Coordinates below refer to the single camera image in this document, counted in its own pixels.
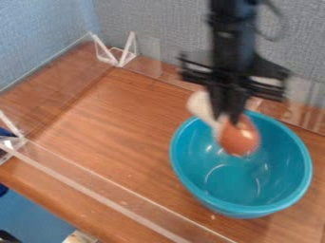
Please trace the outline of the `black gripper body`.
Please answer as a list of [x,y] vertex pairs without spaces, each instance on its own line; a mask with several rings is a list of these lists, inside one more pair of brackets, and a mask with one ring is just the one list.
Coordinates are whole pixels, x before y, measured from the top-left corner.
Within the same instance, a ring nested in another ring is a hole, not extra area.
[[182,52],[182,79],[207,88],[224,84],[247,90],[250,96],[281,102],[285,99],[290,71],[266,60],[255,51],[251,33],[218,31],[212,34],[210,50]]

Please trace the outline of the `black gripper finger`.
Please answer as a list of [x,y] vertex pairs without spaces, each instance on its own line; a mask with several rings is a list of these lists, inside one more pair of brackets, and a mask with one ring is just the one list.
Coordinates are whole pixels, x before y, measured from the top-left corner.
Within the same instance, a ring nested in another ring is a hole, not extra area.
[[208,86],[208,93],[212,106],[212,117],[218,119],[220,114],[227,112],[228,87],[224,84],[212,84]]
[[227,98],[227,113],[230,116],[230,121],[232,125],[238,124],[238,120],[240,117],[240,114],[244,109],[244,105],[248,99],[248,92],[242,87],[234,87],[228,91],[228,98]]

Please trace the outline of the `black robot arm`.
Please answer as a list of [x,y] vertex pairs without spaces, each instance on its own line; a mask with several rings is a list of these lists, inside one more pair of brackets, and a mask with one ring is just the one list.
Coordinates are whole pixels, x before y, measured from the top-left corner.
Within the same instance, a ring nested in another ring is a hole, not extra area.
[[179,56],[183,81],[206,87],[212,117],[227,115],[232,123],[239,121],[251,97],[277,102],[285,99],[291,75],[255,50],[259,4],[277,16],[283,15],[270,0],[210,0],[211,49]]

